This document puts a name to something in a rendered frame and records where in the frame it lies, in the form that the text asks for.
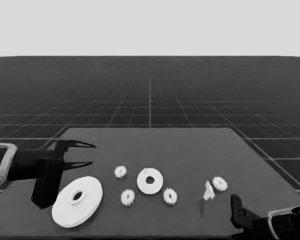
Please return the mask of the small white toothed gear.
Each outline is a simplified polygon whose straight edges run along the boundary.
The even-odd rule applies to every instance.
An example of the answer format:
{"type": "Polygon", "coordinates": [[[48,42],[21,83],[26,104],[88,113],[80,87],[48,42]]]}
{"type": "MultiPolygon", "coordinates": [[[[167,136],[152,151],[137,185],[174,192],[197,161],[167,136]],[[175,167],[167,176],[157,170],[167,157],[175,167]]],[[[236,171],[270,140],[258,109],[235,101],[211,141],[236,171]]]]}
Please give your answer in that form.
{"type": "Polygon", "coordinates": [[[166,188],[163,192],[164,202],[168,205],[175,205],[178,200],[177,192],[172,188],[166,188]]]}
{"type": "Polygon", "coordinates": [[[226,191],[228,188],[228,183],[219,176],[213,178],[213,185],[218,191],[226,191]]]}
{"type": "Polygon", "coordinates": [[[135,200],[135,193],[132,189],[126,189],[121,193],[120,197],[123,206],[131,206],[135,200]]]}
{"type": "Polygon", "coordinates": [[[114,174],[117,178],[124,178],[126,173],[127,169],[125,166],[117,166],[114,171],[114,174]]]}

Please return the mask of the large thick white disc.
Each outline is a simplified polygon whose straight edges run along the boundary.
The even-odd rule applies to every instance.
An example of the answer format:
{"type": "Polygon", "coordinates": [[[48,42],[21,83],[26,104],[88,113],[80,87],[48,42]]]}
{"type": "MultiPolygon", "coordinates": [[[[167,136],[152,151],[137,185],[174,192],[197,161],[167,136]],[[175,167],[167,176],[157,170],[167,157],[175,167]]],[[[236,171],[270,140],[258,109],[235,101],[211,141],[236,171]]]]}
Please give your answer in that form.
{"type": "Polygon", "coordinates": [[[52,206],[52,219],[63,228],[73,228],[87,221],[103,198],[101,182],[92,176],[80,177],[65,186],[52,206]]]}

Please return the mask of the small white T-shaped piece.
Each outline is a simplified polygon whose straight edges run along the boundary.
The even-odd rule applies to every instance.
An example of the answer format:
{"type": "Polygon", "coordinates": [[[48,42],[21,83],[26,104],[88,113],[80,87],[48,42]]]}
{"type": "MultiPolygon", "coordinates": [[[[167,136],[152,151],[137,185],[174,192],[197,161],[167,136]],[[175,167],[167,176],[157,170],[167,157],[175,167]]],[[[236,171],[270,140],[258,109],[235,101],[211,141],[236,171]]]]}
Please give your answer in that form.
{"type": "Polygon", "coordinates": [[[205,183],[205,192],[203,195],[203,199],[208,201],[208,200],[212,200],[214,197],[215,197],[215,193],[214,193],[213,187],[210,184],[210,182],[207,181],[205,183]]]}

